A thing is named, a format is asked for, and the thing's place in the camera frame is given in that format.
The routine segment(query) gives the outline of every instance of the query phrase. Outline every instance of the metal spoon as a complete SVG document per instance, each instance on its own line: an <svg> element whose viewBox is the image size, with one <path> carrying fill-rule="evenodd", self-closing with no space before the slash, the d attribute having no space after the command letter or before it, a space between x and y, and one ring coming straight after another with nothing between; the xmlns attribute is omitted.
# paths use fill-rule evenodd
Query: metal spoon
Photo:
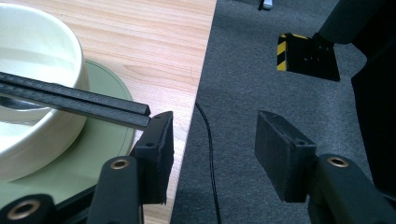
<svg viewBox="0 0 396 224"><path fill-rule="evenodd" d="M37 122L50 112L49 107L0 96L0 121L7 123Z"/></svg>

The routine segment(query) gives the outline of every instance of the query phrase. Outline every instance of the wooden tabletop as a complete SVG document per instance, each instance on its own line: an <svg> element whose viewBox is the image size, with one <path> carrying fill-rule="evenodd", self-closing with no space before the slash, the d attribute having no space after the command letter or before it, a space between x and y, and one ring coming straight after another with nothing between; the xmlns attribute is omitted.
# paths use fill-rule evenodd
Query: wooden tabletop
<svg viewBox="0 0 396 224"><path fill-rule="evenodd" d="M7 0L48 12L76 34L86 59L116 73L151 115L174 111L175 162L166 205L146 223L169 223L216 0Z"/></svg>

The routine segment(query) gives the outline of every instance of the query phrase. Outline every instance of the ceramic bowl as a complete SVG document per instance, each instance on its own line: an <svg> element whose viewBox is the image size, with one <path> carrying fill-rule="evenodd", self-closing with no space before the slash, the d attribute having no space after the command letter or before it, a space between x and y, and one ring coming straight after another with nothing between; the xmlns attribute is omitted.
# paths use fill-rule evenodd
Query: ceramic bowl
<svg viewBox="0 0 396 224"><path fill-rule="evenodd" d="M0 71L89 90L81 46L64 23L45 12L11 4L0 4L0 15ZM0 121L0 183L55 160L74 142L85 120L49 109L39 122Z"/></svg>

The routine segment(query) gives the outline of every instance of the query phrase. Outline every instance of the black chopsticks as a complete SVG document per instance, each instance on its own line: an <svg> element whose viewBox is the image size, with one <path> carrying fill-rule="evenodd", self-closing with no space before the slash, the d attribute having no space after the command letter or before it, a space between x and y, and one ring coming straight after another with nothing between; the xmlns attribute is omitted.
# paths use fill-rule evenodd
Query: black chopsticks
<svg viewBox="0 0 396 224"><path fill-rule="evenodd" d="M148 105L4 72L0 94L139 130L150 120Z"/></svg>

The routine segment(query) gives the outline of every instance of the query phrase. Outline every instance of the light green plate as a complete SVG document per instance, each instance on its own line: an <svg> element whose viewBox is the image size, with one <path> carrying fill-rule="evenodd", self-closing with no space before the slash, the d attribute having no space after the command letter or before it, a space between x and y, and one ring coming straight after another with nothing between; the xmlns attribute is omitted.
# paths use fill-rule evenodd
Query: light green plate
<svg viewBox="0 0 396 224"><path fill-rule="evenodd" d="M86 61L91 91L132 100L122 81L102 65ZM134 130L97 119L87 119L78 139L55 161L24 178L0 184L0 209L29 194L45 193L59 203L96 184L102 165L126 155Z"/></svg>

